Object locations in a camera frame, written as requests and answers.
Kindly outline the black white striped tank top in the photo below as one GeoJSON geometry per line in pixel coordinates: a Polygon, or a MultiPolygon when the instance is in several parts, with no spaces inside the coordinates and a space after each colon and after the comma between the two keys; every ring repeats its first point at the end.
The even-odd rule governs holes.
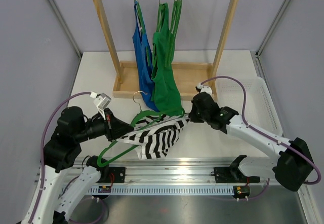
{"type": "Polygon", "coordinates": [[[188,114],[172,117],[146,116],[135,123],[134,131],[117,141],[135,145],[140,160],[164,158],[177,143],[188,122],[188,114]]]}

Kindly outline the green tank top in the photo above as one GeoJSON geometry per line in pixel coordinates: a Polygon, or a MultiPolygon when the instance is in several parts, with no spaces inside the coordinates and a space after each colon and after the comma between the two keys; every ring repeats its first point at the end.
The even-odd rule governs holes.
{"type": "MultiPolygon", "coordinates": [[[[155,84],[152,100],[160,112],[172,108],[181,107],[181,97],[174,80],[172,64],[170,67],[160,67],[157,71],[153,70],[151,79],[155,84]]],[[[168,116],[178,116],[179,112],[168,114],[168,116]]]]}

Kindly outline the blue tank top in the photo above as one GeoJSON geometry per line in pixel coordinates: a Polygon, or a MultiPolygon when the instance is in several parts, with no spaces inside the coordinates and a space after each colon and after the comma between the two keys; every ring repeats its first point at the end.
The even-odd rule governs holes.
{"type": "Polygon", "coordinates": [[[139,89],[143,91],[142,98],[148,108],[158,111],[154,101],[151,99],[155,84],[151,79],[152,74],[152,52],[147,38],[145,23],[140,4],[134,0],[135,31],[132,36],[136,65],[138,71],[139,89]]]}

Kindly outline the green hanger of blue top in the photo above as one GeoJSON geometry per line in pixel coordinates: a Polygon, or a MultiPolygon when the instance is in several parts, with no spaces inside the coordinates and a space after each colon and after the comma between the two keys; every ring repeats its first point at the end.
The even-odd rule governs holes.
{"type": "Polygon", "coordinates": [[[139,0],[134,0],[135,31],[133,34],[133,45],[135,49],[136,62],[142,62],[148,68],[152,68],[152,51],[147,38],[147,32],[139,0]]]}

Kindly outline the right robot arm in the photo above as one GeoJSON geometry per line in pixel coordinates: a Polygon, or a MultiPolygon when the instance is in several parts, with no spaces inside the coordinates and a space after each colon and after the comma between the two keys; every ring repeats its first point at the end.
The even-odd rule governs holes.
{"type": "Polygon", "coordinates": [[[219,107],[210,94],[201,92],[192,99],[191,122],[207,123],[214,130],[237,137],[268,156],[260,161],[238,156],[230,168],[230,177],[242,181],[246,177],[274,178],[286,189],[296,192],[315,169],[307,143],[301,138],[290,140],[272,134],[254,124],[230,107],[219,107]]]}

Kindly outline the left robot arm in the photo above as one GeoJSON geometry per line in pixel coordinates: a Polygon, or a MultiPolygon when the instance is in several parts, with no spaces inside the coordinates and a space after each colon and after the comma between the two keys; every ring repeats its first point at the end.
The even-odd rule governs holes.
{"type": "Polygon", "coordinates": [[[100,136],[113,141],[133,130],[133,126],[116,118],[109,108],[89,120],[85,120],[80,107],[64,109],[43,149],[38,190],[22,223],[68,223],[89,188],[109,178],[109,168],[95,163],[97,157],[92,156],[75,182],[61,193],[64,178],[82,151],[80,144],[100,136]]]}

